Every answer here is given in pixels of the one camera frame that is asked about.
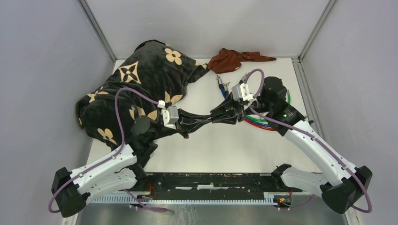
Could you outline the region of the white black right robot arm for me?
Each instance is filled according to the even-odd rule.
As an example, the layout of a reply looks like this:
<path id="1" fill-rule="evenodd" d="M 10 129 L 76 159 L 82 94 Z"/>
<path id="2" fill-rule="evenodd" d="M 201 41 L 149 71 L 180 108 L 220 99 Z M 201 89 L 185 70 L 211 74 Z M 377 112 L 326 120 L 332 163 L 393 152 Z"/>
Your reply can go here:
<path id="1" fill-rule="evenodd" d="M 372 211 L 368 186 L 372 171 L 358 167 L 326 143 L 312 128 L 303 114 L 286 100 L 287 89 L 280 78 L 262 78 L 256 93 L 248 87 L 248 76 L 227 91 L 227 84 L 218 79 L 224 101 L 211 111 L 213 121 L 235 124 L 247 115 L 257 115 L 282 137 L 296 145 L 320 169 L 320 173 L 305 172 L 289 164 L 277 167 L 271 178 L 276 191 L 298 188 L 320 197 L 334 212 L 343 214 L 362 197 L 366 199 L 364 213 Z"/>

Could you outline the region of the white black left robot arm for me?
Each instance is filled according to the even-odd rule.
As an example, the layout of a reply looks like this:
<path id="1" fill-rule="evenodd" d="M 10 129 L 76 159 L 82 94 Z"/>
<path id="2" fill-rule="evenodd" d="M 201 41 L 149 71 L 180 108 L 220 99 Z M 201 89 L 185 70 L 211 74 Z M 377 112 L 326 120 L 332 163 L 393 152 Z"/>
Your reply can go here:
<path id="1" fill-rule="evenodd" d="M 213 120 L 211 115 L 193 114 L 175 106 L 162 110 L 159 121 L 136 117 L 130 129 L 132 136 L 124 135 L 122 144 L 111 153 L 79 168 L 63 167 L 55 172 L 49 211 L 68 218 L 104 195 L 130 188 L 145 189 L 148 179 L 143 165 L 157 148 L 154 141 L 173 134 L 188 138 Z"/>

